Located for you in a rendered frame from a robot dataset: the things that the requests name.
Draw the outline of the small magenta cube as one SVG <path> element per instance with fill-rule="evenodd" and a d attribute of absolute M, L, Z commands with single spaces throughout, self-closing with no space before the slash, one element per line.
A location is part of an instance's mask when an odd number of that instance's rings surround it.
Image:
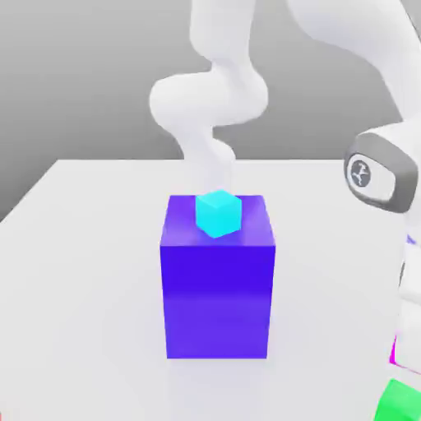
<path fill-rule="evenodd" d="M 399 368 L 407 369 L 407 370 L 409 370 L 409 371 L 411 371 L 413 373 L 416 373 L 416 374 L 418 374 L 418 375 L 421 376 L 421 373 L 416 372 L 416 371 L 414 371 L 414 370 L 412 370 L 410 368 L 404 367 L 404 366 L 402 366 L 402 365 L 400 365 L 400 364 L 398 364 L 396 362 L 396 339 L 394 339 L 393 345 L 391 347 L 391 353 L 390 353 L 390 357 L 389 357 L 389 363 L 392 364 L 392 365 L 395 365 L 395 366 L 397 366 Z"/>

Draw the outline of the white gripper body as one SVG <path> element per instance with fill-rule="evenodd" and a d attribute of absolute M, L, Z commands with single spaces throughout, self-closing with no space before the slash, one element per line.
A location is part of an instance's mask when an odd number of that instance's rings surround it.
<path fill-rule="evenodd" d="M 421 331 L 421 255 L 407 254 L 399 284 L 400 311 L 397 331 Z"/>

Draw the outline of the small green cube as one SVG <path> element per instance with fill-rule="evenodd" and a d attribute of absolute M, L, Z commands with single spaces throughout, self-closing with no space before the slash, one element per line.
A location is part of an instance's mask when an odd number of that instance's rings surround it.
<path fill-rule="evenodd" d="M 373 421 L 421 421 L 421 392 L 391 379 L 378 401 Z"/>

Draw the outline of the small cyan cube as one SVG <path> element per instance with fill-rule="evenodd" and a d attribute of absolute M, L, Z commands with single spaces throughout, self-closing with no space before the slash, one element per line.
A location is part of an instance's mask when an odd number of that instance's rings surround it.
<path fill-rule="evenodd" d="M 242 227 L 242 214 L 242 200 L 225 190 L 209 192 L 195 198 L 196 225 L 212 238 L 239 231 Z"/>

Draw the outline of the large purple box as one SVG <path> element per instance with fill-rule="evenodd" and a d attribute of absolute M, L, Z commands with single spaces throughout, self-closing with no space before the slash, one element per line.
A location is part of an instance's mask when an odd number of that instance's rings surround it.
<path fill-rule="evenodd" d="M 261 196 L 243 196 L 242 228 L 211 238 L 195 198 L 169 198 L 160 240 L 166 354 L 170 359 L 264 359 L 275 238 Z"/>

